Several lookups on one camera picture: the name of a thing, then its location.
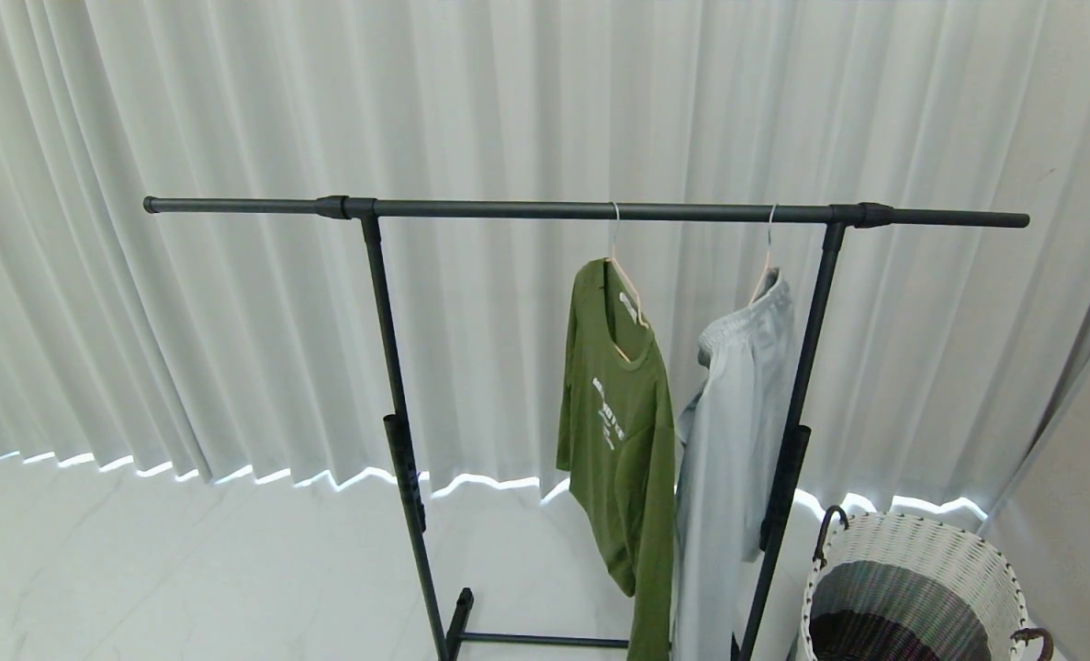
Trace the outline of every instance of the black metal clothing rack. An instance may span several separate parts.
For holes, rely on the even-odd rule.
[[[414,551],[414,565],[419,581],[423,586],[423,601],[431,621],[431,635],[439,661],[456,661],[459,648],[464,642],[531,644],[569,647],[626,648],[627,640],[598,639],[597,637],[541,636],[541,635],[495,635],[468,630],[468,618],[475,597],[472,590],[462,589],[456,603],[456,611],[447,628],[443,627],[438,598],[435,597],[434,577],[426,554],[426,510],[417,484],[417,468],[414,461],[414,446],[411,442],[410,417],[405,409],[405,388],[402,386],[398,341],[393,335],[393,313],[389,307],[389,287],[386,283],[385,260],[382,257],[380,217],[502,217],[502,218],[600,218],[600,220],[626,221],[691,221],[691,223],[766,223],[771,220],[771,206],[764,205],[657,205],[619,204],[608,202],[491,202],[491,201],[435,201],[435,200],[374,200],[374,197],[351,197],[330,195],[318,200],[168,200],[167,197],[145,197],[145,211],[204,212],[204,213],[277,213],[314,214],[340,220],[359,220],[367,248],[370,273],[373,276],[373,293],[376,298],[377,321],[382,326],[382,342],[385,346],[386,369],[389,375],[389,392],[393,397],[393,412],[385,417],[389,452],[393,457],[393,473],[398,478],[398,491],[402,510],[405,512],[405,527],[410,532]],[[1030,223],[1027,214],[1001,212],[964,212],[930,209],[896,209],[893,206],[862,202],[858,205],[828,206],[782,206],[778,205],[774,223],[819,224],[825,226],[822,240],[822,260],[818,280],[813,286],[813,300],[807,316],[804,338],[801,340],[801,357],[789,398],[789,411],[785,418],[785,430],[777,455],[777,468],[773,488],[768,493],[766,517],[761,527],[761,548],[764,557],[755,586],[753,605],[749,610],[748,623],[741,645],[732,639],[732,660],[753,658],[755,637],[766,608],[768,589],[785,536],[785,525],[789,519],[794,490],[801,473],[801,461],[810,438],[810,428],[801,423],[801,409],[806,402],[810,371],[814,352],[819,348],[822,334],[822,319],[826,300],[831,296],[835,264],[843,235],[847,229],[869,229],[884,225],[944,225],[960,227],[1026,227]]]

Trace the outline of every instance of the clothing label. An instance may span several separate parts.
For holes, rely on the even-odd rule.
[[[626,305],[627,312],[630,313],[630,319],[632,319],[633,322],[638,323],[639,313],[637,310],[633,309],[633,304],[630,304],[630,298],[626,296],[626,292],[619,292],[619,300],[621,301],[621,304]]]
[[[621,426],[617,423],[615,411],[610,410],[610,406],[606,402],[606,390],[603,389],[603,382],[598,381],[597,376],[594,376],[594,388],[597,389],[600,395],[603,395],[603,408],[597,411],[597,414],[603,418],[603,440],[614,449],[615,440],[610,435],[610,430],[615,430],[615,435],[617,435],[619,443],[626,440],[626,433],[621,431]]]

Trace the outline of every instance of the floor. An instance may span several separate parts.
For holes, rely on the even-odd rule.
[[[473,630],[627,635],[630,601],[569,494],[541,507],[534,489],[461,484],[428,500],[427,518],[445,620],[469,586]],[[796,506],[760,660],[789,649],[816,530],[813,510]],[[432,661],[397,489],[383,478],[342,492],[207,485],[131,466],[0,460],[0,660],[164,658]],[[468,644],[461,658],[625,656]]]

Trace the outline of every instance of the curtain fold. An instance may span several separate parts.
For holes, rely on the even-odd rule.
[[[1020,211],[851,230],[803,489],[988,507],[1090,305],[1090,3],[0,3],[0,455],[217,479],[389,462],[364,243],[165,196]],[[553,469],[609,224],[384,218],[420,468]],[[798,332],[821,229],[775,226]],[[621,224],[676,406],[763,227]]]

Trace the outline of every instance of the elastic waistband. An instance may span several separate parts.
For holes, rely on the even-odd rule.
[[[725,314],[712,322],[700,334],[700,363],[707,365],[707,359],[720,347],[724,347],[739,334],[747,334],[762,317],[771,314],[784,314],[791,309],[794,301],[789,298],[789,284],[777,273],[777,280],[761,298],[737,312]]]

